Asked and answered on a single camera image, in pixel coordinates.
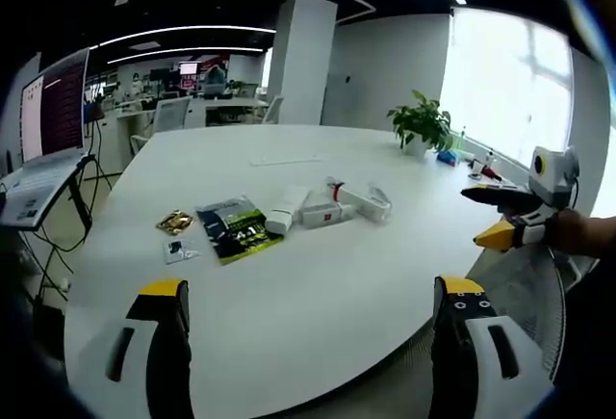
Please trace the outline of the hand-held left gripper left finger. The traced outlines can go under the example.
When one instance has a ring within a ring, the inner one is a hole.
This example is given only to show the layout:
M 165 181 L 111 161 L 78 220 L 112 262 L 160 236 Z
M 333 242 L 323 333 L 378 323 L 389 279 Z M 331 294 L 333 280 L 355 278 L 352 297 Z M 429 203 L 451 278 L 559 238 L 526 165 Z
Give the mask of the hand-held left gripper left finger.
M 97 418 L 191 418 L 189 284 L 142 288 L 79 353 L 71 389 Z

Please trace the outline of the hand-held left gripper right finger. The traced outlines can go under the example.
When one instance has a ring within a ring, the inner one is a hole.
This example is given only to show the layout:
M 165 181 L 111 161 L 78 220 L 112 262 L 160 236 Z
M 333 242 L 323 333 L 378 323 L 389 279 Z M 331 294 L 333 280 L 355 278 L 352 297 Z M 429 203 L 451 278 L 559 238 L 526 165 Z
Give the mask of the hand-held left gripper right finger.
M 539 346 L 484 289 L 434 280 L 432 418 L 526 418 L 552 391 Z

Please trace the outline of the person's right hand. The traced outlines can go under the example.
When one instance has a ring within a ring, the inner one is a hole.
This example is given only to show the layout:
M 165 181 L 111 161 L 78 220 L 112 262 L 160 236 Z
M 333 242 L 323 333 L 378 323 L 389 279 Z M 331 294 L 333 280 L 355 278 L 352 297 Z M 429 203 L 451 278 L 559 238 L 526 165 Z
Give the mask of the person's right hand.
M 599 258 L 605 248 L 605 233 L 609 236 L 604 219 L 585 217 L 567 209 L 550 219 L 546 241 L 564 253 Z

